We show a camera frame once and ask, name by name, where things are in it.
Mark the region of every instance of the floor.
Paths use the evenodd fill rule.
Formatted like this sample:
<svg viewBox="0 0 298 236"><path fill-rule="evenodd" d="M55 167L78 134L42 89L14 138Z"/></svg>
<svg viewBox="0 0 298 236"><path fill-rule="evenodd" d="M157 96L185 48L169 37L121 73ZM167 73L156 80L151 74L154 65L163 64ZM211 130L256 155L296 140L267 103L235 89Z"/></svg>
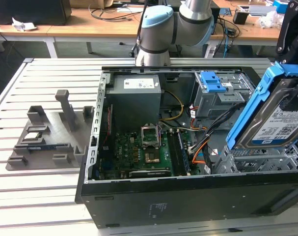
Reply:
<svg viewBox="0 0 298 236"><path fill-rule="evenodd" d="M0 53L0 94L10 81L16 70L21 65L22 58L12 47L16 48L25 58L49 58L49 52L46 44L42 42L4 42L5 51ZM129 58L131 44L119 45L117 43L92 43L94 53L87 53L86 44L83 42L61 42L57 44L60 58ZM221 47L216 58L222 58L224 48ZM228 58L241 58L241 54L236 46L233 46L228 54ZM195 47L183 46L181 57L198 58L202 56L202 50L196 50ZM274 47L266 47L260 54L260 57L273 58L275 56Z"/></svg>

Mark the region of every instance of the power supply label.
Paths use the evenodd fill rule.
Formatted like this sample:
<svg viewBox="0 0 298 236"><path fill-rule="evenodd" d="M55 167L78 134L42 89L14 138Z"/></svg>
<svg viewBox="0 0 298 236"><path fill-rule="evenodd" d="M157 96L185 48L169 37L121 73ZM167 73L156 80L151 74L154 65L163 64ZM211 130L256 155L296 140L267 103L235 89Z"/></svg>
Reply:
<svg viewBox="0 0 298 236"><path fill-rule="evenodd" d="M125 79L124 89L154 89L154 81L152 78Z"/></svg>
<svg viewBox="0 0 298 236"><path fill-rule="evenodd" d="M254 144L280 144L298 129L298 111L287 112L279 107L254 136Z"/></svg>

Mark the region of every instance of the green motherboard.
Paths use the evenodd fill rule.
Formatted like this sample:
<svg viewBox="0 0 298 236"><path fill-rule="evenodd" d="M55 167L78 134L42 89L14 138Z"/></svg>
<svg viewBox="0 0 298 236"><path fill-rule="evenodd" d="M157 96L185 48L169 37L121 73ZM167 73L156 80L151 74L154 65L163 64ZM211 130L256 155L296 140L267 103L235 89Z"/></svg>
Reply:
<svg viewBox="0 0 298 236"><path fill-rule="evenodd" d="M162 131L159 137L159 148L142 148L141 132L117 133L115 136L115 150L111 160L103 160L103 174L105 179L128 178L128 173L137 170L143 171L170 171L170 176L175 176L168 136L169 131ZM181 133L183 148L191 145L190 135ZM146 134L145 141L157 140L155 134Z"/></svg>

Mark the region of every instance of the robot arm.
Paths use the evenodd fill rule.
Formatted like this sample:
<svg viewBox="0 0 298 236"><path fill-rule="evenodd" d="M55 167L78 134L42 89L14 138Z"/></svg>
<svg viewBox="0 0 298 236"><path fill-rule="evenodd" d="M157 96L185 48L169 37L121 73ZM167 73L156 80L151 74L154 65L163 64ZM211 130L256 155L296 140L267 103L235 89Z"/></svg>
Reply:
<svg viewBox="0 0 298 236"><path fill-rule="evenodd" d="M141 25L137 66L170 64L171 44L202 46L213 31L211 0L186 0L179 13L169 6L153 6L144 12Z"/></svg>

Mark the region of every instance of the sticker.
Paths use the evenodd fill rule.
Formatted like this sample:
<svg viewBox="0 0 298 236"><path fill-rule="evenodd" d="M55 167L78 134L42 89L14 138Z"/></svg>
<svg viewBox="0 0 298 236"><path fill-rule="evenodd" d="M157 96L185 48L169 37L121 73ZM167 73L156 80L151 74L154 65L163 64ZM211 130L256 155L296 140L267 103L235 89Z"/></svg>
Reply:
<svg viewBox="0 0 298 236"><path fill-rule="evenodd" d="M158 203L149 205L149 218L162 217L163 213L167 209L167 203Z"/></svg>
<svg viewBox="0 0 298 236"><path fill-rule="evenodd" d="M211 152L211 155L218 155L217 149L213 149L212 152Z"/></svg>
<svg viewBox="0 0 298 236"><path fill-rule="evenodd" d="M191 118L196 118L196 111L190 111Z"/></svg>
<svg viewBox="0 0 298 236"><path fill-rule="evenodd" d="M28 147L29 150L41 150L41 147Z"/></svg>
<svg viewBox="0 0 298 236"><path fill-rule="evenodd" d="M154 89L153 79L125 79L124 89Z"/></svg>
<svg viewBox="0 0 298 236"><path fill-rule="evenodd" d="M211 174L211 169L207 165L204 165L204 170L208 175Z"/></svg>
<svg viewBox="0 0 298 236"><path fill-rule="evenodd" d="M298 129L298 111L287 112L279 107L253 137L256 144L280 143Z"/></svg>
<svg viewBox="0 0 298 236"><path fill-rule="evenodd" d="M221 83L224 87L232 87L232 84L230 82L228 83Z"/></svg>

